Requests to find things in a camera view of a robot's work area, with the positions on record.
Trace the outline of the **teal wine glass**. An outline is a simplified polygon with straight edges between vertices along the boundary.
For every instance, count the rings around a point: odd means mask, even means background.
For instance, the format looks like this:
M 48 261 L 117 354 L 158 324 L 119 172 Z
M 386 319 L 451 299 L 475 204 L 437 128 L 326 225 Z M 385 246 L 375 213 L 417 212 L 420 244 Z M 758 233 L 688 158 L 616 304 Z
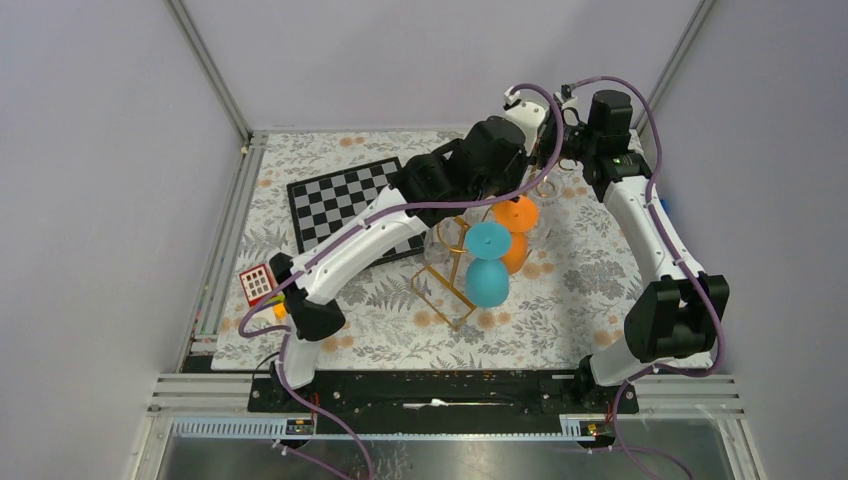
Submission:
M 496 222 L 470 228 L 465 246 L 473 257 L 465 274 L 465 295 L 477 307 L 494 308 L 509 295 L 509 273 L 501 257 L 510 249 L 510 233 Z

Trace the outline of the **round clear wine glass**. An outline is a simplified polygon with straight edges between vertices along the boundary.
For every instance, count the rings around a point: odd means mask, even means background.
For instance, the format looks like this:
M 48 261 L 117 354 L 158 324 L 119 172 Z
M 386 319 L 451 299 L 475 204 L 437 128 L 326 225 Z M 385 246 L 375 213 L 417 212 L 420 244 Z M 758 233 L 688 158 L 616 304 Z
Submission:
M 538 210 L 536 226 L 527 233 L 531 250 L 542 249 L 548 243 L 554 227 L 554 213 L 563 189 L 564 185 L 558 177 L 547 175 L 527 192 L 527 198 Z

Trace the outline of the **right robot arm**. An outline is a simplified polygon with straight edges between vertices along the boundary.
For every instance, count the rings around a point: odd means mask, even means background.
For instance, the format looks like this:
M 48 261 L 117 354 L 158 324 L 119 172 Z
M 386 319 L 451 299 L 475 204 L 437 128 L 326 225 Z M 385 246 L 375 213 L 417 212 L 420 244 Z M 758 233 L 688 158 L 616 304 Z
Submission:
M 597 412 L 613 398 L 613 387 L 640 371 L 710 352 L 730 289 L 709 275 L 686 251 L 656 192 L 655 173 L 632 147 L 631 98 L 599 90 L 587 121 L 575 112 L 569 89 L 555 93 L 563 124 L 548 120 L 538 151 L 561 148 L 564 159 L 581 165 L 585 182 L 621 229 L 634 256 L 643 291 L 625 316 L 622 338 L 581 360 L 573 396 L 583 410 Z

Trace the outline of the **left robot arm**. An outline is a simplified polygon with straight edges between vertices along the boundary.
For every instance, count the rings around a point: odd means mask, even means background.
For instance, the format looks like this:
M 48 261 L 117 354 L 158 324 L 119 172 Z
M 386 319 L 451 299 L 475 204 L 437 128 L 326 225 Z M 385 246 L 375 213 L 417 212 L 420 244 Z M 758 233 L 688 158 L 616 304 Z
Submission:
M 517 190 L 537 138 L 537 127 L 527 121 L 479 121 L 464 137 L 411 157 L 362 212 L 318 246 L 270 259 L 291 319 L 271 392 L 282 408 L 296 411 L 309 401 L 320 343 L 346 321 L 336 302 L 339 291 L 403 241 L 475 201 Z

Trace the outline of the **clear champagne flute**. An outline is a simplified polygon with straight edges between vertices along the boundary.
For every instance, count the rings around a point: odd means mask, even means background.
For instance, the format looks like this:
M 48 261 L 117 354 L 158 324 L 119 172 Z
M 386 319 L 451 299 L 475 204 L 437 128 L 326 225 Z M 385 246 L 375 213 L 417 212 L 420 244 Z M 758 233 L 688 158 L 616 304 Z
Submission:
M 465 252 L 464 235 L 468 223 L 461 216 L 449 217 L 431 228 L 425 235 L 423 258 L 436 265 Z

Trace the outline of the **orange wine glass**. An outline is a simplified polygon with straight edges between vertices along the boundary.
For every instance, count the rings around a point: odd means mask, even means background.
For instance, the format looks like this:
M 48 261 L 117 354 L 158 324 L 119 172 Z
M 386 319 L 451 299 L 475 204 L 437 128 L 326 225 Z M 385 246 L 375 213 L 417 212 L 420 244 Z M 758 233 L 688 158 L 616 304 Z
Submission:
M 502 225 L 511 235 L 510 249 L 501 257 L 507 272 L 513 275 L 523 267 L 528 251 L 528 233 L 533 230 L 539 219 L 536 204 L 527 196 L 517 200 L 505 200 L 492 207 L 496 223 Z

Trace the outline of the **gold wire glass rack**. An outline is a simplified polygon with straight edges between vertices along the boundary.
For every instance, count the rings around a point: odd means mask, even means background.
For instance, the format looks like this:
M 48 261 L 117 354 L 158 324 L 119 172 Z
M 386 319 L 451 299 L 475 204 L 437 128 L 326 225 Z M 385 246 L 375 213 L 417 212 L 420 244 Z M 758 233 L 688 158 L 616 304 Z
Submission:
M 469 209 L 426 234 L 424 266 L 410 288 L 434 319 L 458 331 L 473 314 L 505 303 L 513 277 L 549 242 L 566 171 L 564 161 L 545 176 L 532 170 L 527 179 L 539 182 L 528 193 Z

